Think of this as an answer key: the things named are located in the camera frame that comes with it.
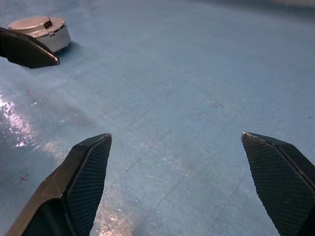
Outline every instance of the floor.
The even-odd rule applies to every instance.
[[[259,0],[2,0],[65,18],[56,67],[0,59],[0,235],[70,148],[112,133],[92,236],[278,236],[242,131],[315,163],[315,14]]]

